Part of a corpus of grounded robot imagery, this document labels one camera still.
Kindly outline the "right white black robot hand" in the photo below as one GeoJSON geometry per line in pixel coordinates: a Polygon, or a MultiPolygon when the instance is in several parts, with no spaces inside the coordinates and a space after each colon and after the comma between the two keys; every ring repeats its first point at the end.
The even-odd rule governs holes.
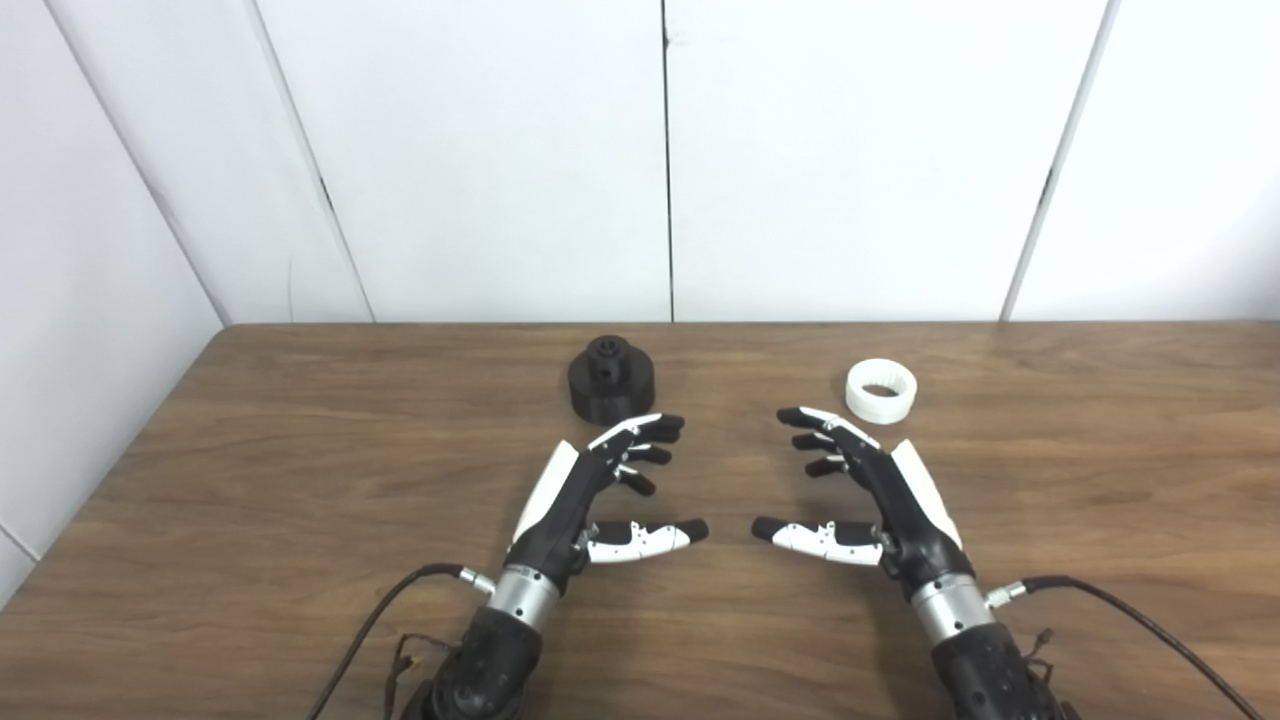
{"type": "Polygon", "coordinates": [[[879,519],[799,523],[760,516],[751,524],[754,537],[828,562],[876,565],[905,597],[945,577],[977,575],[936,484],[908,442],[887,452],[850,420],[814,407],[783,407],[776,416],[805,430],[792,438],[795,448],[823,452],[805,466],[809,477],[851,478],[870,495],[879,519]]]}

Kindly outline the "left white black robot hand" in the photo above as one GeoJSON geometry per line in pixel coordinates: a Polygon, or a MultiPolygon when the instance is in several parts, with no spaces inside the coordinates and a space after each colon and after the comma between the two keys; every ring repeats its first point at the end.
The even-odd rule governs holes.
{"type": "Polygon", "coordinates": [[[570,580],[591,562],[635,562],[704,541],[709,527],[701,519],[652,524],[590,519],[596,497],[613,486],[653,496],[655,484],[635,466],[668,464],[667,447],[678,442],[684,427],[681,416],[655,413],[623,420],[584,448],[559,442],[527,497],[504,564],[527,569],[564,594],[570,580]]]}

